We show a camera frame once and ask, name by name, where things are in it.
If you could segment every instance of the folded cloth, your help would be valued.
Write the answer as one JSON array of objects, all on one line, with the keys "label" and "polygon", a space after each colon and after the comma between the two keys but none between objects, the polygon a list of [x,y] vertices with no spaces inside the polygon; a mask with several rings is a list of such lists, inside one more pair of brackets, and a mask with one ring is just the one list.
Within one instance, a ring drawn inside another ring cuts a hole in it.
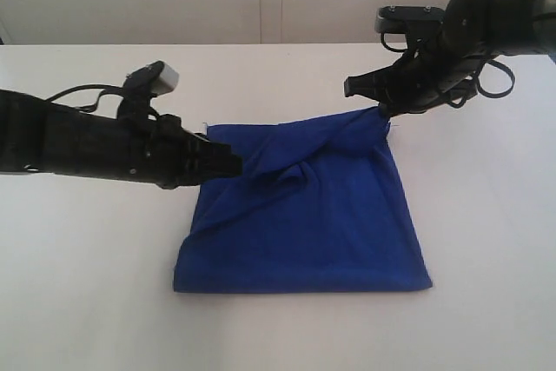
[{"label": "folded cloth", "polygon": [[174,290],[409,291],[432,286],[377,108],[217,125],[243,175],[201,186]]}]

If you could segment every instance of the blue cloth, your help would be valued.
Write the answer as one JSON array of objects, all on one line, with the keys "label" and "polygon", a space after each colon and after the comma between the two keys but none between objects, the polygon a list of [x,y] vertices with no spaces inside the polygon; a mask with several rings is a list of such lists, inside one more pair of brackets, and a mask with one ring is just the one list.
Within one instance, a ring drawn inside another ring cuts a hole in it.
[{"label": "blue cloth", "polygon": [[174,290],[408,291],[432,286],[377,108],[218,125],[244,173],[201,186]]}]

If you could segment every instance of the table surface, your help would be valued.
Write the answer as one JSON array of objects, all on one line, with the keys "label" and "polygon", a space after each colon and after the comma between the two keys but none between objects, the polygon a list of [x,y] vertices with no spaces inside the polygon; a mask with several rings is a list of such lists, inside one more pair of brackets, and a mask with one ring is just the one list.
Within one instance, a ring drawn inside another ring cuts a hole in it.
[{"label": "table surface", "polygon": [[[344,98],[343,80],[394,58],[368,44],[3,46],[0,85],[46,97],[162,59],[181,80],[155,107],[201,129],[371,106]],[[504,61],[517,76],[509,97],[393,120],[428,291],[178,295],[172,268],[198,188],[0,176],[0,368],[555,369],[556,76],[544,56]]]}]

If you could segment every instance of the blue fabric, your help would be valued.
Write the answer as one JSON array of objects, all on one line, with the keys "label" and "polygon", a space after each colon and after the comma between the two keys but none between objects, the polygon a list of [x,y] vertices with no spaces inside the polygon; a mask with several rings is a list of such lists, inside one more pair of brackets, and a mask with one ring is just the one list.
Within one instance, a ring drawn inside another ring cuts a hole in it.
[{"label": "blue fabric", "polygon": [[207,182],[175,266],[194,293],[432,286],[377,108],[279,125],[218,125],[244,173]]}]

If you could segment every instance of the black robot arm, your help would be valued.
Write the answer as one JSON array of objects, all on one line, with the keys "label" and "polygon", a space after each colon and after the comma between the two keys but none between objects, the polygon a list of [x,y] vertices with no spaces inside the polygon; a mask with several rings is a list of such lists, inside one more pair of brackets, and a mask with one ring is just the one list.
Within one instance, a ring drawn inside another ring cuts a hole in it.
[{"label": "black robot arm", "polygon": [[487,64],[514,81],[496,56],[556,52],[556,0],[451,0],[445,12],[390,6],[378,11],[375,29],[383,43],[384,34],[405,34],[407,49],[389,67],[349,77],[346,96],[374,99],[386,116],[459,108],[477,92],[495,98],[511,91],[480,86]]},{"label": "black robot arm", "polygon": [[[47,100],[0,90],[0,172],[151,182],[164,189],[238,176],[242,160],[228,145],[188,132],[179,117],[150,106],[177,78],[159,61],[128,75],[121,88],[78,86]],[[89,106],[53,103],[82,89],[103,91]],[[115,119],[90,114],[106,95],[122,97]]]}]

